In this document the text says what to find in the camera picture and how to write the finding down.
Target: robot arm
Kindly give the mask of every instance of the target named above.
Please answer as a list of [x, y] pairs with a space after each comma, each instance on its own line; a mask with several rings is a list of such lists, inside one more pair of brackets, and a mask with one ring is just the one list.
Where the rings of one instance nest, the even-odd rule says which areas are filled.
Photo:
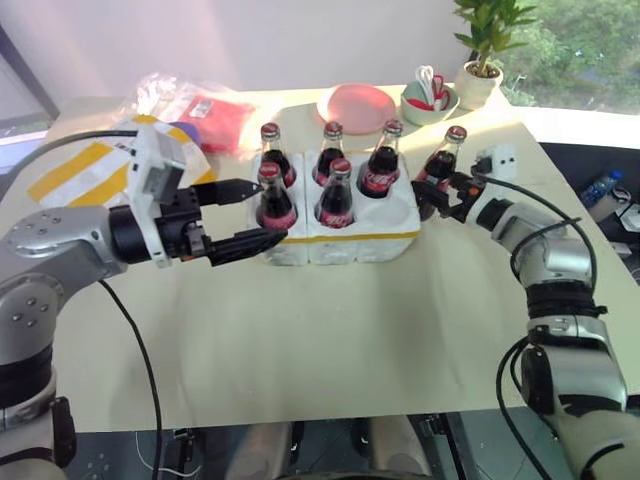
[[[486, 177], [505, 177], [512, 152], [482, 152], [471, 177], [455, 173], [446, 193], [414, 182], [418, 202], [442, 216], [480, 226], [508, 252], [516, 252], [515, 274], [526, 291], [529, 346], [522, 353], [522, 395], [555, 430], [569, 466], [580, 479], [637, 478], [640, 420], [625, 413], [627, 390], [604, 321], [606, 309], [592, 297], [591, 262], [584, 243], [556, 228], [521, 244], [532, 233], [558, 223], [532, 206], [512, 203]], [[506, 176], [514, 172], [506, 171]]]
[[74, 456], [73, 420], [67, 400], [56, 398], [51, 359], [57, 316], [76, 292], [130, 264], [207, 257], [216, 266], [286, 236], [254, 229], [212, 240], [200, 223], [201, 206], [240, 202], [261, 187], [226, 180], [178, 189], [184, 160], [174, 139], [143, 126], [135, 147], [130, 206], [44, 210], [0, 239], [1, 479], [60, 478], [57, 466]]

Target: pink plate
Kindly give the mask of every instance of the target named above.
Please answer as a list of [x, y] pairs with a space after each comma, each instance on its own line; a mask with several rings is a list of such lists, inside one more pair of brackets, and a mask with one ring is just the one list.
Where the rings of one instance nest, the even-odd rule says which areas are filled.
[[365, 135], [381, 130], [396, 115], [396, 105], [382, 90], [364, 83], [345, 83], [332, 88], [318, 101], [325, 122], [340, 122], [344, 133]]

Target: plastic bag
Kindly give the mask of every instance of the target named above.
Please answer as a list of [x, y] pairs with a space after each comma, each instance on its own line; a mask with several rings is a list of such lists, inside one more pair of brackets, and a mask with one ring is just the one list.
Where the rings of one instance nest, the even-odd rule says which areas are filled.
[[197, 127], [202, 150], [244, 157], [256, 147], [252, 137], [269, 121], [279, 105], [250, 101], [247, 94], [213, 82], [191, 82], [177, 75], [153, 73], [138, 82], [120, 108], [119, 119], [152, 115]]
[[[152, 125], [182, 145], [186, 165], [179, 188], [216, 179], [207, 158], [181, 128], [148, 115], [136, 115], [119, 123], [116, 128], [137, 130], [141, 124]], [[132, 148], [135, 148], [134, 137], [105, 137], [90, 144], [72, 144], [68, 147], [68, 155], [59, 156], [56, 163], [47, 162], [47, 166], [52, 168], [44, 172], [27, 192], [33, 200], [48, 208], [126, 204], [128, 198], [124, 192]]]

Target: green foliage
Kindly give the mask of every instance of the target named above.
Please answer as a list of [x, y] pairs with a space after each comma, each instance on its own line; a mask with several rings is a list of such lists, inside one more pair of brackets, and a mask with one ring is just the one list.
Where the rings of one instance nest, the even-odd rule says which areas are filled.
[[471, 35], [455, 33], [463, 45], [478, 51], [480, 66], [478, 76], [488, 76], [489, 59], [496, 52], [504, 52], [526, 45], [526, 42], [512, 41], [515, 27], [530, 25], [536, 20], [526, 15], [534, 10], [533, 5], [520, 7], [517, 0], [455, 0], [455, 13], [469, 22]]
[[535, 4], [540, 21], [513, 31], [514, 42], [528, 45], [499, 54], [509, 100], [640, 113], [640, 0]]

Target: coca-cola bottle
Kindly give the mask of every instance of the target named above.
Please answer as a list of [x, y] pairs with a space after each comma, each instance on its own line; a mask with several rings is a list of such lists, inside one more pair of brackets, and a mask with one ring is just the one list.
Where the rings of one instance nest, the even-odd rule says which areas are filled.
[[263, 188], [256, 212], [258, 223], [272, 230], [288, 230], [296, 223], [298, 214], [284, 187], [280, 167], [275, 162], [262, 163], [258, 179]]
[[[450, 127], [442, 143], [429, 156], [424, 167], [418, 173], [416, 180], [432, 183], [438, 187], [438, 190], [446, 192], [449, 178], [456, 171], [458, 152], [465, 138], [467, 138], [467, 131], [464, 128]], [[428, 203], [418, 205], [418, 209], [422, 221], [430, 218], [435, 212], [435, 207]]]
[[344, 158], [331, 162], [329, 180], [324, 187], [315, 215], [320, 223], [330, 228], [344, 228], [353, 223], [351, 199], [351, 163]]
[[398, 140], [402, 128], [400, 120], [387, 121], [369, 161], [360, 168], [358, 190], [367, 197], [386, 197], [391, 184], [398, 179]]
[[342, 125], [329, 122], [324, 127], [324, 140], [318, 162], [313, 169], [313, 179], [320, 186], [325, 186], [329, 179], [331, 162], [337, 158], [344, 158], [342, 148]]
[[274, 162], [280, 167], [285, 187], [289, 188], [296, 180], [296, 170], [280, 146], [280, 127], [273, 122], [265, 123], [260, 129], [262, 136], [262, 163]]

